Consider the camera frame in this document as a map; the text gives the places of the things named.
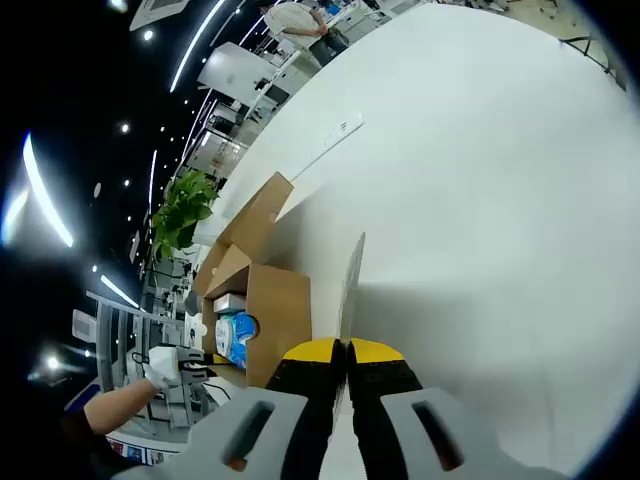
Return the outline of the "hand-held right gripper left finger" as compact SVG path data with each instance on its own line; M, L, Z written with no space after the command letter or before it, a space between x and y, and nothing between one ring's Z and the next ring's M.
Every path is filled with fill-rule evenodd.
M334 428L346 348L334 338L289 350L263 388L247 387L197 423L185 450L121 479L316 479Z

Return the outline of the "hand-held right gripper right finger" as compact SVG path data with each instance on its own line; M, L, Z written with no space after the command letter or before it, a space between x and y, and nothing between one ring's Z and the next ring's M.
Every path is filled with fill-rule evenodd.
M369 479L563 479L506 454L445 391L422 387L392 347L353 338L347 353L353 430Z

